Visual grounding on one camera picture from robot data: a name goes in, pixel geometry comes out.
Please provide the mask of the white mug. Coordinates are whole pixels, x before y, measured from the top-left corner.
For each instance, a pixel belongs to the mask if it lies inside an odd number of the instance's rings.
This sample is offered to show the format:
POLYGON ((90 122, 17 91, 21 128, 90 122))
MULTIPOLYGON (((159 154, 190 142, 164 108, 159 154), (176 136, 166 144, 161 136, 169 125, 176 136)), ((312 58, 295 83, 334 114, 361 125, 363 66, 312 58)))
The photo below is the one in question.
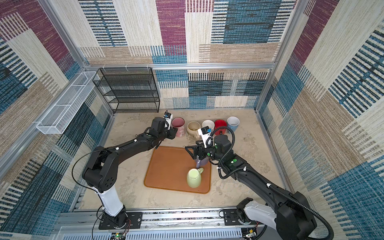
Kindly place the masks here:
POLYGON ((215 128, 215 123, 211 120, 204 120, 202 123, 202 127, 203 128, 209 127, 209 129, 211 129, 211 131, 213 131, 215 128))

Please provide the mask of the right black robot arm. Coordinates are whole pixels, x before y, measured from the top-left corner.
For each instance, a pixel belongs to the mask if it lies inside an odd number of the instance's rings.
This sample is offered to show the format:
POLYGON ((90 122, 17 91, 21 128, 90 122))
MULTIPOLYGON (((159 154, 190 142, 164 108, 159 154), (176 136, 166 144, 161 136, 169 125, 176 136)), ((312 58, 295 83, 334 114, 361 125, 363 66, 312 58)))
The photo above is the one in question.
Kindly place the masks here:
POLYGON ((245 198, 236 207, 237 220, 248 225, 262 223, 275 229, 284 240, 309 240, 317 227, 320 215, 312 210, 306 197, 284 190, 262 176, 246 160, 234 153, 234 140, 226 135, 204 137, 194 146, 187 146, 187 153, 194 160, 217 161, 219 177, 233 178, 246 185, 265 201, 259 205, 252 198, 245 198))

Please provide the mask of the purple mug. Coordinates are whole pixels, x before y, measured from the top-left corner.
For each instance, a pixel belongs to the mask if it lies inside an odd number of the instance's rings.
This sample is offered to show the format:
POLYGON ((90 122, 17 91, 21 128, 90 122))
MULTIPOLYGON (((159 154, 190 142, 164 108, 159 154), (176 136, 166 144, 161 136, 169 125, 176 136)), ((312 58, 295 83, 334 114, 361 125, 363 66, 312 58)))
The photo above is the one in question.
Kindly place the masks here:
POLYGON ((195 162, 196 162, 196 168, 199 169, 205 166, 207 163, 209 163, 209 158, 204 158, 202 160, 196 159, 195 162))

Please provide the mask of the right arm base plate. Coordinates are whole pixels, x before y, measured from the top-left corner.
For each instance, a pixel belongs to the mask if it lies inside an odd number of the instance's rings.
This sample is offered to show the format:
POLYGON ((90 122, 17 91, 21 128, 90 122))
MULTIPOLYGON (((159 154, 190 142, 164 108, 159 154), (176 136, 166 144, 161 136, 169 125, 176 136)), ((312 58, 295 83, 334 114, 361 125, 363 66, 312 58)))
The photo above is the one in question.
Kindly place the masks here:
POLYGON ((224 219, 225 226, 256 225, 257 222, 243 222, 240 220, 236 209, 222 209, 219 211, 219 217, 224 219))

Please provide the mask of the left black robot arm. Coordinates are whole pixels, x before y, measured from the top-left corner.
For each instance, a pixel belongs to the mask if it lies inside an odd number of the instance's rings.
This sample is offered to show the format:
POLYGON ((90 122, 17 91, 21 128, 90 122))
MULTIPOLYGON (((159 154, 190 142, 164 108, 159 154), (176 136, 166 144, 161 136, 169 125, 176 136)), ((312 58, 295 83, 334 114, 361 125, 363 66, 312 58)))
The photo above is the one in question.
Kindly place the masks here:
POLYGON ((121 229, 128 224, 126 208, 120 201, 115 183, 119 165, 142 152, 158 148, 165 139, 174 139, 177 130, 171 126, 173 115, 165 112, 156 117, 152 125, 133 140, 115 147, 96 147, 83 170, 82 178, 95 190, 104 207, 103 217, 110 227, 121 229))

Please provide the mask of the blue polka dot mug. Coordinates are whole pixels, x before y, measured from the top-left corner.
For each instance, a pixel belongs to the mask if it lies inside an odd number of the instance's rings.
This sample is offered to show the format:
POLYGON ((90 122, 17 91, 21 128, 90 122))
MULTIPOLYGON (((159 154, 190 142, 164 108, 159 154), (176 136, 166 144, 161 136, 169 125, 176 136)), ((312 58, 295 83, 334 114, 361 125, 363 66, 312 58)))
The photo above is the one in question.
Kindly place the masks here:
POLYGON ((231 116, 227 119, 227 126, 235 132, 240 125, 240 120, 237 117, 231 116))

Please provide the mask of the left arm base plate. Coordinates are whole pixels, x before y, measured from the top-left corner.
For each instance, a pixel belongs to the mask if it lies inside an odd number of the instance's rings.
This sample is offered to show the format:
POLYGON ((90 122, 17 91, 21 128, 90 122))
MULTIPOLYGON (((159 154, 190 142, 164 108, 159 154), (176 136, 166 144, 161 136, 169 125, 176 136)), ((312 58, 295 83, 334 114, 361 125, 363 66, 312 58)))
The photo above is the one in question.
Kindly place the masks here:
POLYGON ((142 223, 143 212, 126 212, 125 215, 120 214, 116 217, 111 217, 103 213, 99 223, 99 230, 127 230, 139 229, 142 223))

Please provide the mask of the beige speckled mug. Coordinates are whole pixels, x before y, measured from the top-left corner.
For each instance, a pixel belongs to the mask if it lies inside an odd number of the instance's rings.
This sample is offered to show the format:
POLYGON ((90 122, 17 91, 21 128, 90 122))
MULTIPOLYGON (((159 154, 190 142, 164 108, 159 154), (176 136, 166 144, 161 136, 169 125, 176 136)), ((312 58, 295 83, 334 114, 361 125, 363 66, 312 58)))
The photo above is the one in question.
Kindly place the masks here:
POLYGON ((187 125, 187 133, 193 137, 195 140, 199 140, 201 137, 198 133, 198 130, 201 128, 199 122, 191 121, 187 125))

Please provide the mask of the pink patterned mug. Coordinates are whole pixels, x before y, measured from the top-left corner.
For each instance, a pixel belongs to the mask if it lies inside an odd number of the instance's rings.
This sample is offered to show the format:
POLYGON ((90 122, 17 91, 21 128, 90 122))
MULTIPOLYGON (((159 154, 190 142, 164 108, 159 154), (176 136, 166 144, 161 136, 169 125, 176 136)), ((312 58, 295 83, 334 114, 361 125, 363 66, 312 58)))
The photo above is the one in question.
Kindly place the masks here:
POLYGON ((185 120, 181 117, 176 117, 172 120, 172 126, 177 129, 176 137, 183 137, 186 134, 185 120))

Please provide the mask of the red mug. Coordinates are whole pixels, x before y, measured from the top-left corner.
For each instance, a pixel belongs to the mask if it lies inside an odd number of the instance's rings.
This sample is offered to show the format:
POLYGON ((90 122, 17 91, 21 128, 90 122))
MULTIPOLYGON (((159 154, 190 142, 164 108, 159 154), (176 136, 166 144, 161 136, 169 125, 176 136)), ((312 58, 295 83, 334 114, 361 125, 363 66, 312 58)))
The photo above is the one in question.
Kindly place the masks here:
POLYGON ((214 124, 215 124, 214 126, 215 135, 224 135, 226 133, 226 129, 219 129, 220 127, 227 127, 226 121, 218 119, 214 122, 214 124))

